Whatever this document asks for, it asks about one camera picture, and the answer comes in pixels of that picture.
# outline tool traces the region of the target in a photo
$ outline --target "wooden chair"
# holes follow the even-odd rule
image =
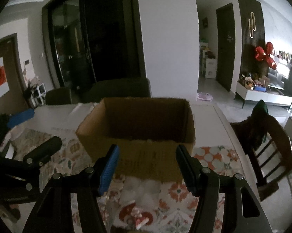
[[[270,140],[261,150],[255,151],[255,149],[252,148],[247,151],[256,175],[261,201],[276,192],[279,189],[278,182],[292,170],[292,146],[290,138],[283,127],[270,115],[264,117],[262,127],[264,133],[269,134],[268,138]],[[267,156],[267,158],[260,163],[259,158],[261,159],[263,155],[265,157]],[[279,162],[275,163],[275,166],[273,166],[273,161],[276,160]],[[269,165],[272,163],[272,169],[264,175],[262,168],[268,163]]]
[[[83,103],[98,103],[104,97],[151,97],[147,78],[123,78],[95,83],[81,96]]]
[[[53,89],[45,94],[46,105],[72,104],[71,90],[67,87]]]

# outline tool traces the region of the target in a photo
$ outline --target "glass door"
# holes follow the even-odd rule
[[[95,83],[80,21],[79,0],[66,0],[51,12],[61,86],[86,91]]]

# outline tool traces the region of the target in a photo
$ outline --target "patterned tablecloth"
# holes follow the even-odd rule
[[[60,128],[53,128],[52,134],[25,129],[13,141],[13,145],[17,150],[15,159],[22,160],[24,155],[52,136],[60,137],[63,145],[51,157],[51,161],[41,167],[41,174],[39,176],[41,190],[43,190],[50,177],[56,172],[67,176],[77,174],[84,168],[93,165],[91,158],[77,139],[75,131]],[[243,174],[239,157],[235,150],[230,147],[194,148],[192,156],[199,159],[203,166],[207,166],[219,174],[227,176],[232,176],[235,173]],[[119,226],[123,223],[119,220],[119,211],[121,210],[120,197],[123,186],[128,179],[129,177],[114,175],[106,195],[98,198],[101,215],[107,229],[110,229],[112,224]],[[188,192],[185,184],[172,182],[161,183],[158,195],[157,209],[147,211],[151,220],[141,229],[155,233],[188,232],[198,205],[198,198],[193,197]],[[71,200],[75,232],[82,232],[75,194],[72,194]],[[224,194],[220,194],[214,232],[221,231],[224,201]]]

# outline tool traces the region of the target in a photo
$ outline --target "tiled floor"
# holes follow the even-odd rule
[[[199,78],[198,92],[207,92],[230,122],[245,120],[251,115],[254,103],[246,103],[242,109],[242,101],[234,100],[234,94],[227,92],[216,80]],[[268,106],[269,114],[284,126],[290,114],[280,106]],[[274,232],[284,232],[292,222],[292,197],[286,178],[279,183],[279,190],[265,199],[261,206],[268,217]]]

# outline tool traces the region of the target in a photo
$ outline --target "cardboard package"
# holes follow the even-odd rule
[[[104,98],[76,134],[93,162],[117,144],[117,174],[162,182],[183,179],[176,148],[195,144],[189,102],[175,98]]]

